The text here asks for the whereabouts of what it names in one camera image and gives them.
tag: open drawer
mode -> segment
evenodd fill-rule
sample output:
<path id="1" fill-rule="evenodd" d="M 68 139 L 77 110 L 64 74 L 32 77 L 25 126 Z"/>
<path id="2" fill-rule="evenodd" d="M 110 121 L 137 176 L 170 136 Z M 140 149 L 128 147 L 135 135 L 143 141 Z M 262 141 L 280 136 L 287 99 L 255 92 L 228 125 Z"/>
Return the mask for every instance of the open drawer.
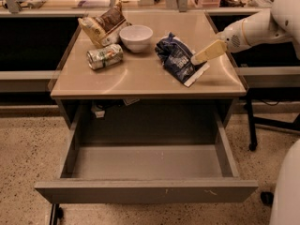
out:
<path id="1" fill-rule="evenodd" d="M 86 100 L 70 128 L 61 177 L 38 182 L 50 203 L 236 203 L 243 181 L 215 101 L 140 100 L 104 119 Z"/>

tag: desk surface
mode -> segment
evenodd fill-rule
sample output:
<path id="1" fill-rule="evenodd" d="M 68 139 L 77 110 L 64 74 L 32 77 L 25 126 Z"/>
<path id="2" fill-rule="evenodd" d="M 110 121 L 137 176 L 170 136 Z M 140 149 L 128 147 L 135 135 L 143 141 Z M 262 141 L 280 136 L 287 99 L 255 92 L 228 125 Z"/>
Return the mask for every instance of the desk surface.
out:
<path id="1" fill-rule="evenodd" d="M 155 54 L 155 46 L 170 31 L 196 52 L 216 39 L 203 12 L 126 12 L 133 24 L 154 31 L 150 48 L 132 53 L 124 48 L 120 64 L 92 70 L 86 52 L 95 49 L 81 31 L 52 90 L 53 98 L 235 98 L 246 93 L 226 54 L 210 60 L 210 68 L 189 88 L 169 74 Z"/>

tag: beige desk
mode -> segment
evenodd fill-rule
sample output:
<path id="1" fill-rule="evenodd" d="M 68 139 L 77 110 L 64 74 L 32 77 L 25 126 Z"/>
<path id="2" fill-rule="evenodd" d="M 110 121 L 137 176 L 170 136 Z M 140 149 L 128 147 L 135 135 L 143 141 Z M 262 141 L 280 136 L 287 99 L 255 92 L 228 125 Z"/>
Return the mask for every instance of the beige desk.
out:
<path id="1" fill-rule="evenodd" d="M 52 91 L 53 98 L 236 98 L 246 93 L 227 55 L 208 62 L 210 68 L 187 88 L 163 69 L 155 46 L 173 32 L 192 50 L 199 51 L 216 34 L 202 12 L 126 12 L 133 24 L 154 31 L 151 47 L 143 53 L 124 48 L 124 61 L 106 69 L 92 70 L 86 52 L 95 49 L 81 32 Z"/>
<path id="2" fill-rule="evenodd" d="M 186 88 L 154 52 L 169 31 L 196 51 L 216 39 L 204 13 L 125 16 L 154 30 L 151 48 L 125 50 L 122 64 L 93 71 L 85 53 L 94 47 L 80 33 L 52 90 L 70 126 L 65 163 L 57 180 L 36 183 L 36 189 L 53 204 L 244 201 L 257 182 L 239 178 L 224 130 L 233 99 L 246 93 L 229 58 L 209 61 Z M 106 98 L 141 100 L 96 119 L 91 101 Z"/>

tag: white bowl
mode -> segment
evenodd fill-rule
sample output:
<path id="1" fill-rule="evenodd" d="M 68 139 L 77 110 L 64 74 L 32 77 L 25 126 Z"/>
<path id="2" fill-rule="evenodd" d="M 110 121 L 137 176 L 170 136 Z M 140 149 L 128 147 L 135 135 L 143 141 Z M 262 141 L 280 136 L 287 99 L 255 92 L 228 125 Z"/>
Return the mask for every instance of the white bowl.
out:
<path id="1" fill-rule="evenodd" d="M 140 53 L 150 45 L 153 31 L 150 27 L 143 25 L 131 25 L 120 31 L 123 44 L 133 53 Z"/>

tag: blue chip bag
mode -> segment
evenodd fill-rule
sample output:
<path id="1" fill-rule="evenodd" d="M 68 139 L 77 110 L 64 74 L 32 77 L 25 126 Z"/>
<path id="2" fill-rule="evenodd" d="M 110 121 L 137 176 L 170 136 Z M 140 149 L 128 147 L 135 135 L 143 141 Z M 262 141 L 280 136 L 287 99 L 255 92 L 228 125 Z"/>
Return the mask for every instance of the blue chip bag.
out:
<path id="1" fill-rule="evenodd" d="M 169 33 L 157 43 L 155 52 L 174 78 L 183 85 L 190 87 L 209 68 L 206 62 L 193 65 L 190 62 L 193 52 L 173 33 Z"/>

